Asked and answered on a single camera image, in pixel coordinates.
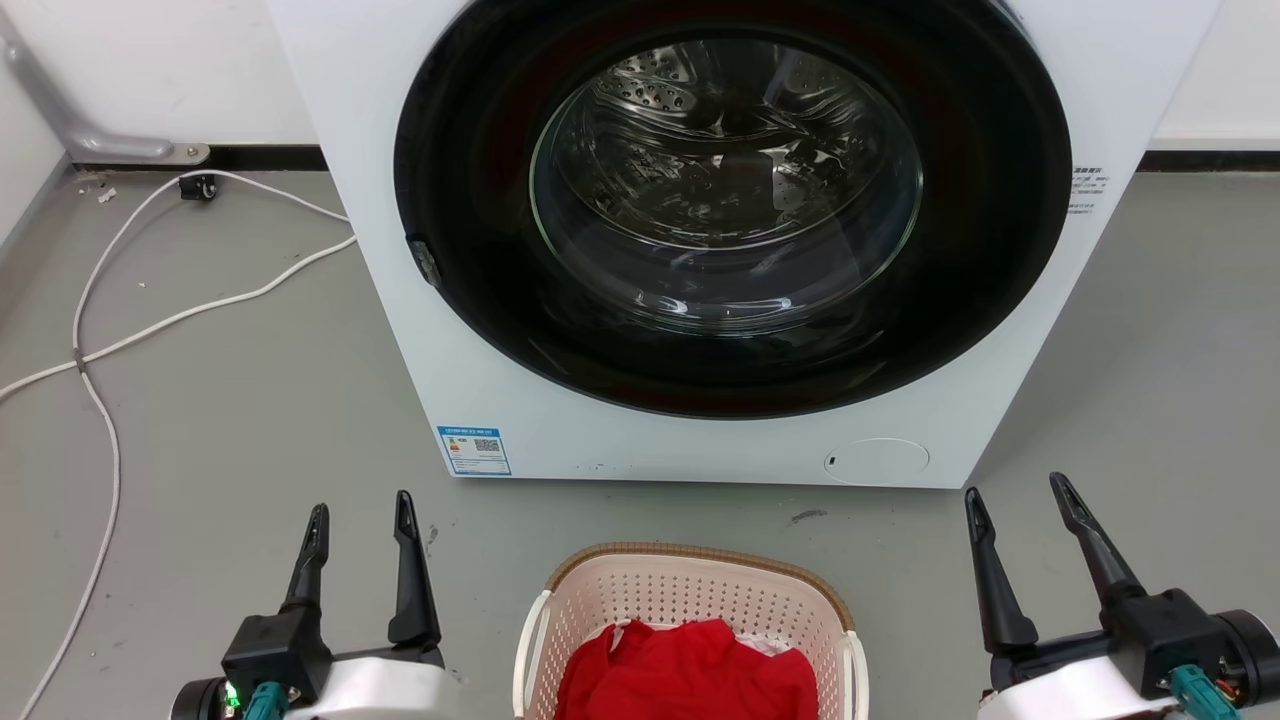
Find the concrete floor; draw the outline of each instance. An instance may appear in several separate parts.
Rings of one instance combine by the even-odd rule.
[[[60,188],[0,268],[0,386],[69,359],[99,252],[163,176]],[[262,179],[339,208],[328,177]],[[87,188],[79,195],[81,188]],[[1023,609],[1055,637],[1097,603],[1046,478],[1070,474],[1148,589],[1280,623],[1280,176],[1144,176],[1121,204],[975,474]],[[99,348],[255,288],[347,236],[236,184],[168,196],[90,301]],[[397,488],[415,493],[449,665],[475,717],[508,717],[529,603],[557,564],[664,541],[804,565],[849,603],[878,720],[965,717],[987,687],[960,493],[454,480],[357,250],[253,302],[93,365],[123,443],[102,580],[37,720],[160,717],[219,673],[241,618],[283,597],[312,503],[333,514],[324,634],[383,641]],[[74,373],[0,405],[0,716],[17,715],[79,598],[110,497],[110,448]],[[826,515],[794,521],[808,510]],[[1253,719],[1280,717],[1263,708]]]

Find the basket handle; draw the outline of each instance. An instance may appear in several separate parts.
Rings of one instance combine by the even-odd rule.
[[[867,720],[870,714],[870,674],[867,671],[867,652],[858,633],[849,630],[849,646],[845,647],[845,707],[852,708],[851,720]]]
[[[543,591],[534,600],[534,606],[529,609],[529,615],[525,618],[525,626],[520,630],[520,643],[516,646],[516,671],[511,682],[511,707],[516,720],[521,720],[525,711],[529,710],[529,693],[534,691],[534,680],[538,679],[538,666],[532,662],[536,659],[530,657],[530,651],[534,647],[535,637],[539,638],[538,644],[541,644],[541,635],[547,629],[543,610],[550,597],[552,591]]]

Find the laundry basket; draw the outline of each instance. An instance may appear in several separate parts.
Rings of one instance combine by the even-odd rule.
[[[573,651],[632,618],[655,629],[721,618],[740,637],[794,647],[818,679],[819,720],[867,720],[867,657],[831,585],[786,562],[659,543],[589,547],[556,570],[520,633],[515,716],[552,720]]]

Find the white washing machine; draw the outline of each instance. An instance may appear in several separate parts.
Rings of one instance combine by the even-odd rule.
[[[271,0],[454,475],[959,488],[1219,0]]]

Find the white wall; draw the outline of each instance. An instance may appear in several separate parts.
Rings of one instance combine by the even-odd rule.
[[[1225,0],[1152,147],[1280,150],[1280,0]]]
[[[315,142],[266,0],[0,5],[104,129],[187,142]],[[1280,0],[1225,0],[1153,147],[1280,150],[1277,37]]]
[[[0,65],[0,245],[61,163],[63,154],[61,143],[18,81]]]
[[[316,142],[265,0],[0,0],[0,6],[102,129],[174,142]]]

